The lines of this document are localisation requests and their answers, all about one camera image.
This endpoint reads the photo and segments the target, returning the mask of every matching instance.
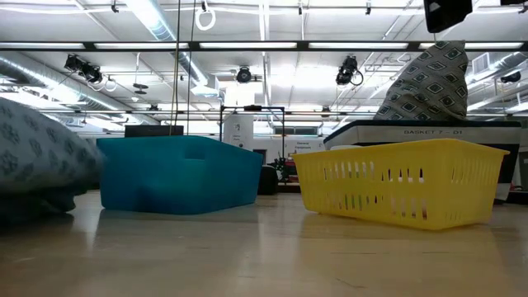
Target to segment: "white ring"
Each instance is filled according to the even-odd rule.
[[[209,23],[209,25],[207,26],[202,26],[201,25],[201,22],[200,22],[200,16],[203,14],[203,13],[210,13],[211,14],[211,22]],[[209,9],[207,11],[202,11],[201,9],[197,10],[196,11],[196,20],[195,20],[195,23],[196,23],[196,26],[198,27],[198,29],[202,30],[202,31],[207,31],[209,30],[210,28],[212,28],[215,23],[216,23],[216,13],[214,10],[212,9]]]

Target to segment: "ductwork pipe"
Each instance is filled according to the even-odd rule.
[[[84,100],[91,108],[98,106],[102,110],[129,110],[130,107],[96,92],[80,82],[44,66],[43,64],[15,52],[0,54],[0,74],[10,78],[22,78],[32,87],[46,87],[49,95],[60,100]],[[131,115],[140,124],[159,125],[159,122],[146,115]]]
[[[169,25],[163,9],[156,0],[125,0],[126,6],[136,15],[150,34],[158,41],[176,41],[176,33]],[[209,76],[200,66],[191,61],[189,54],[180,52],[175,59],[189,74],[195,85],[207,85]]]
[[[482,77],[473,78],[472,75],[470,75],[466,78],[466,81],[468,84],[474,84],[474,83],[481,82],[483,80],[494,77],[498,75],[499,73],[504,73],[508,70],[512,70],[513,68],[521,65],[527,59],[528,59],[527,52],[515,52],[507,56],[502,56],[502,54],[492,54],[492,58],[491,58],[492,61],[490,63],[490,68],[492,71],[483,78]]]

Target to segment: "pillow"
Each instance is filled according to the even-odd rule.
[[[101,164],[99,150],[67,127],[0,98],[0,194],[87,185]]]
[[[439,41],[389,88],[375,120],[463,120],[468,109],[463,41]]]

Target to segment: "metal frame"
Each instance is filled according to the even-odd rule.
[[[233,114],[239,114],[237,113],[238,109],[244,110],[244,115],[260,115],[262,112],[266,113],[268,110],[270,113],[273,114],[273,111],[282,111],[282,158],[284,158],[284,151],[285,151],[285,122],[286,122],[286,113],[285,108],[282,106],[220,106],[220,134],[219,134],[219,141],[223,142],[222,140],[222,124],[224,123],[224,111],[225,110],[233,110]]]
[[[181,41],[179,44],[187,45],[186,48],[181,48],[181,52],[390,52],[390,53],[410,53],[410,52],[422,52],[425,49],[420,49],[420,44],[422,43],[433,43],[433,40],[422,40],[422,41],[394,41],[394,40],[265,40],[265,41]],[[262,47],[238,47],[238,48],[205,48],[200,45],[207,44],[262,44]],[[294,47],[269,47],[266,45],[275,44],[275,43],[295,43]],[[325,44],[399,44],[406,43],[407,47],[404,48],[379,48],[375,46],[362,46],[360,48],[349,48],[349,47],[338,47],[338,48],[312,48],[309,46],[310,43],[325,43]],[[495,44],[507,44],[507,43],[522,43],[522,46],[519,48],[508,48],[493,46],[490,48],[482,49],[466,49],[467,52],[517,52],[517,51],[528,51],[528,40],[514,40],[514,41],[466,41],[466,43],[495,43]],[[53,48],[47,48],[45,44],[59,45],[64,44],[64,46],[54,46]],[[69,46],[68,44],[82,44],[84,49],[79,49],[77,47]],[[136,44],[137,47],[129,47],[126,49],[98,49],[97,45],[105,44]],[[44,51],[44,52],[174,52],[172,47],[167,47],[165,49],[155,49],[149,47],[151,44],[176,44],[174,41],[0,41],[0,51]]]
[[[285,116],[375,116],[375,112],[356,112],[356,111],[286,111],[284,107],[281,106],[271,106],[272,109],[284,110]],[[186,115],[187,111],[85,111],[85,110],[37,110],[40,113],[44,114],[110,114],[110,115],[121,115],[121,114],[136,114],[136,115],[171,115],[177,113],[178,115]],[[188,111],[190,115],[216,115],[221,111]],[[240,111],[237,112],[239,115],[251,115],[255,114],[252,111]],[[260,111],[259,115],[269,115],[273,116],[271,111]],[[478,113],[470,112],[467,114],[468,117],[528,117],[526,112],[512,112],[512,113]]]

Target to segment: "wooden floor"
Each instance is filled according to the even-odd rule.
[[[0,235],[0,296],[528,296],[528,208],[445,232],[304,210],[297,194],[212,214],[103,210]]]

